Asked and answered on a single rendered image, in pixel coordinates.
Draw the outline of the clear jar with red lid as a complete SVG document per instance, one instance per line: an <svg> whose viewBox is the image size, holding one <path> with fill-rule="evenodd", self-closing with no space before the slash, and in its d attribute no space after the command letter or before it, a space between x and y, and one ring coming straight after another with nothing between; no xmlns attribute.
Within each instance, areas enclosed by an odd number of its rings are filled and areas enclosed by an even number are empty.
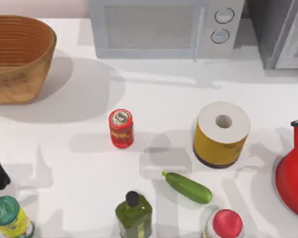
<svg viewBox="0 0 298 238"><path fill-rule="evenodd" d="M218 209L207 219L202 238L244 238L242 218L233 210Z"/></svg>

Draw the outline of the yellow jar with green lid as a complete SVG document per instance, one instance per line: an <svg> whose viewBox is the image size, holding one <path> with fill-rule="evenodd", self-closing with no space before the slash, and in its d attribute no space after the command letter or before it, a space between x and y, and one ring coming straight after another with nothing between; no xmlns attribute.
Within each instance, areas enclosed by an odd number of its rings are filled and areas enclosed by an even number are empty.
<svg viewBox="0 0 298 238"><path fill-rule="evenodd" d="M0 196L0 232L5 238L32 238L35 226L17 200Z"/></svg>

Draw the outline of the brown woven basket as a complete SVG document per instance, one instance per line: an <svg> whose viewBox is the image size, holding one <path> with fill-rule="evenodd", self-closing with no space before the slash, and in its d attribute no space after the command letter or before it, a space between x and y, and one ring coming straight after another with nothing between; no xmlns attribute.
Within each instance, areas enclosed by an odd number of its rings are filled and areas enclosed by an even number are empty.
<svg viewBox="0 0 298 238"><path fill-rule="evenodd" d="M46 23L0 15L0 104L32 101L40 93L57 43Z"/></svg>

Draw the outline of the green cucumber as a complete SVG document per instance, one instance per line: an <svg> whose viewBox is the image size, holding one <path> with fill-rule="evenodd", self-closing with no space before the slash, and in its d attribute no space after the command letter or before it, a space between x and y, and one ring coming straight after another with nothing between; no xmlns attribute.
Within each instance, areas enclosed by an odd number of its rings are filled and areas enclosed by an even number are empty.
<svg viewBox="0 0 298 238"><path fill-rule="evenodd" d="M161 175L174 190L196 203L208 204L213 199L213 194L207 187L183 175L166 171L162 171Z"/></svg>

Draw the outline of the pale microwave oven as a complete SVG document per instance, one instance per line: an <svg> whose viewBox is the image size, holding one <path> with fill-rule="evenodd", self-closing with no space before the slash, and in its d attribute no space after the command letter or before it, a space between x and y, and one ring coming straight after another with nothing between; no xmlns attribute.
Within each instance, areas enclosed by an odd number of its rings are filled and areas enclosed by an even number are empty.
<svg viewBox="0 0 298 238"><path fill-rule="evenodd" d="M193 59L200 8L205 8L198 59L228 58L234 47L245 0L88 0L96 55L101 59ZM215 13L235 16L219 24ZM230 33L223 44L211 34Z"/></svg>

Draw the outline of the green oil bottle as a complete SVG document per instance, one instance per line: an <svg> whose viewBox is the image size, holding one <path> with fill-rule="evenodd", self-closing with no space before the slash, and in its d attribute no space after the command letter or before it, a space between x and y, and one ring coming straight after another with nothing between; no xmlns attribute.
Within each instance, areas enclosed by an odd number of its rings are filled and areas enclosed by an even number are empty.
<svg viewBox="0 0 298 238"><path fill-rule="evenodd" d="M115 214L121 238L150 238L152 234L152 206L136 191L129 191Z"/></svg>

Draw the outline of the microwave knob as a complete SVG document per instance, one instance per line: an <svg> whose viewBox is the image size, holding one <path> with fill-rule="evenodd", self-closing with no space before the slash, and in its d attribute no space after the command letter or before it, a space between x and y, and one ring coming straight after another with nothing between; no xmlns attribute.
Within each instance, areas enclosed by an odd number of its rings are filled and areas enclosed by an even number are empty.
<svg viewBox="0 0 298 238"><path fill-rule="evenodd" d="M211 40L215 44L223 44L230 38L230 33L225 29L216 30L211 34Z"/></svg>
<svg viewBox="0 0 298 238"><path fill-rule="evenodd" d="M231 8L219 9L215 13L215 20L219 24L227 24L233 20L235 13Z"/></svg>

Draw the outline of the paper roll with yellow wrapper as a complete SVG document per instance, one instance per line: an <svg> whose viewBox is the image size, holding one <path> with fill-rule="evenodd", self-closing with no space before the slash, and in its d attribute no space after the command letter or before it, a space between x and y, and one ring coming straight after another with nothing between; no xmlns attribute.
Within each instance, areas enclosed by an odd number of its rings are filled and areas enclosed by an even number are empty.
<svg viewBox="0 0 298 238"><path fill-rule="evenodd" d="M210 103L197 116L193 152L210 168L228 168L238 160L249 132L250 119L242 108L228 102Z"/></svg>

